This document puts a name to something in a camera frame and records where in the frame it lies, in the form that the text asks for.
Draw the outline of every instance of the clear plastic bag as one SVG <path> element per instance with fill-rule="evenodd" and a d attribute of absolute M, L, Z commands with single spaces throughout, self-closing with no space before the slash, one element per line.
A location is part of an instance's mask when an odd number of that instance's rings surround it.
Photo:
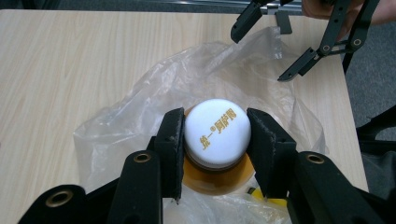
<path fill-rule="evenodd" d="M 294 138 L 299 151 L 324 154 L 320 123 L 296 99 L 292 82 L 277 81 L 297 57 L 282 44 L 279 28 L 269 27 L 245 37 L 239 44 L 206 43 L 157 63 L 122 101 L 104 108 L 76 129 L 80 184 L 90 192 L 117 178 L 125 158 L 146 149 L 166 112 L 179 107 L 187 109 L 212 98 L 265 111 Z M 191 195 L 195 195 L 195 200 L 209 197 L 184 188 L 180 203 L 191 203 Z M 206 212 L 225 206 L 236 197 L 232 195 L 210 199 L 222 203 L 213 203 Z M 237 195 L 240 197 L 235 203 L 246 205 L 246 195 Z M 205 219 L 204 223 L 221 222 Z"/>
<path fill-rule="evenodd" d="M 163 223 L 230 224 L 230 223 L 288 223 L 286 207 L 258 201 L 246 193 L 221 196 L 199 194 L 184 188 L 179 204 L 163 201 Z"/>

